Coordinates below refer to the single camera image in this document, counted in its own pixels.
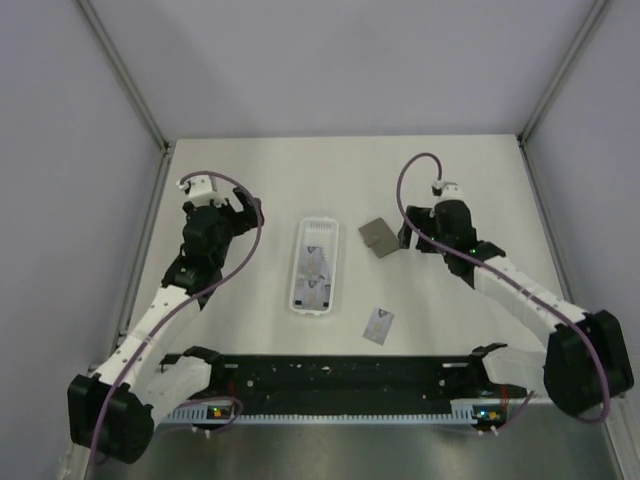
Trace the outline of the grey card holder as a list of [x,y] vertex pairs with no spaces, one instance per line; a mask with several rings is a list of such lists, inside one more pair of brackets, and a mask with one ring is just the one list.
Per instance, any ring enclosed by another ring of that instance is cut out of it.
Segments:
[[399,249],[399,241],[387,222],[378,217],[362,225],[359,234],[363,243],[378,258],[384,258]]

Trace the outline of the white plastic basket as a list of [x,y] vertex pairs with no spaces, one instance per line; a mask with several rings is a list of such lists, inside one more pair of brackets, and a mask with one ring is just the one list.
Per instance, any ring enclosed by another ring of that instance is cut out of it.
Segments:
[[333,309],[340,227],[329,217],[306,217],[299,224],[289,293],[289,308],[323,316]]

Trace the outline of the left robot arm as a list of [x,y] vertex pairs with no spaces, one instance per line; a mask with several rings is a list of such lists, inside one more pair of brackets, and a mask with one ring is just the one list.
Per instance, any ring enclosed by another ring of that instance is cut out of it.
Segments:
[[159,370],[178,334],[204,309],[216,289],[239,274],[223,271],[234,238],[260,233],[260,199],[236,187],[241,210],[213,193],[187,201],[177,257],[170,264],[146,312],[112,355],[90,375],[78,375],[67,389],[73,444],[123,463],[136,462],[157,427],[174,410],[202,393],[216,396],[227,374],[215,353],[191,347],[168,372]]

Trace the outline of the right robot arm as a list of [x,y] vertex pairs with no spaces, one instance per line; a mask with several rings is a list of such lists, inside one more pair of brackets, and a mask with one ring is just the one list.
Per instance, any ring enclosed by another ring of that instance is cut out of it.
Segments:
[[519,270],[503,249],[479,239],[461,199],[441,198],[433,207],[400,212],[401,248],[416,236],[418,250],[441,255],[453,276],[495,301],[543,347],[533,352],[495,343],[480,349],[481,361],[466,372],[469,388],[487,396],[502,384],[519,386],[545,394],[583,423],[603,422],[613,398],[634,385],[618,319],[574,305]]

